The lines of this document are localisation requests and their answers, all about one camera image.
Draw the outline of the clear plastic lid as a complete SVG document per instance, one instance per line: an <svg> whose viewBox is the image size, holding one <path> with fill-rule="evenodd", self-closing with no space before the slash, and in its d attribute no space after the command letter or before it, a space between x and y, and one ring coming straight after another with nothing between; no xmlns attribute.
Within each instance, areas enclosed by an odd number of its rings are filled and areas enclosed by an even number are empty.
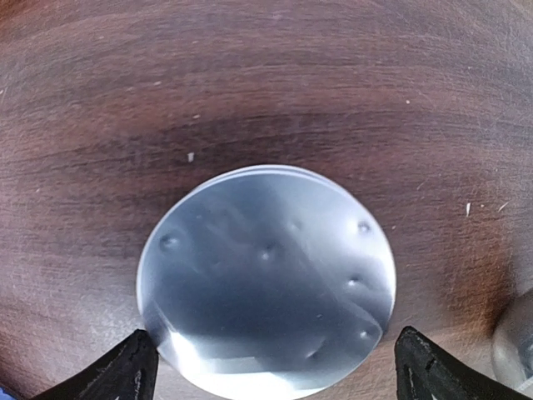
<svg viewBox="0 0 533 400"><path fill-rule="evenodd" d="M159 354L225 399L299 399L353 373L396 301L390 244L322 175L285 165L199 185L151 232L137 305Z"/></svg>

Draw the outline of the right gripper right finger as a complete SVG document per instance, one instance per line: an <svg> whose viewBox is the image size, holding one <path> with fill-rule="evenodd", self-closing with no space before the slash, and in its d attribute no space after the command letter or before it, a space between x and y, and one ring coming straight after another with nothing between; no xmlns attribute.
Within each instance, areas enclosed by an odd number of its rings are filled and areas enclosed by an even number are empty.
<svg viewBox="0 0 533 400"><path fill-rule="evenodd" d="M516 391L467 367L411 326L396 340L398 399L515 399Z"/></svg>

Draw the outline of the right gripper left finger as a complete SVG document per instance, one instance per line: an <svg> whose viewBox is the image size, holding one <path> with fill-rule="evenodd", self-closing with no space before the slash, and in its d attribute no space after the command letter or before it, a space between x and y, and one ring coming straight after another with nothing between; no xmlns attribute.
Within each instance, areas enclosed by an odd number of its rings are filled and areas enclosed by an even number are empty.
<svg viewBox="0 0 533 400"><path fill-rule="evenodd" d="M159 355L147 331L136 330L94 363L34 400L152 400Z"/></svg>

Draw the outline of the metal scoop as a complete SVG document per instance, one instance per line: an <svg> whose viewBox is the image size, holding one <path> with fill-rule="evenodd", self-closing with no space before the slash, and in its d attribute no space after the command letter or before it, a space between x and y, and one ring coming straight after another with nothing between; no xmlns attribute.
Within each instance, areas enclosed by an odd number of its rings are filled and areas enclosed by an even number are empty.
<svg viewBox="0 0 533 400"><path fill-rule="evenodd" d="M517 297L501 314L492 335L496 380L532 398L532 290Z"/></svg>

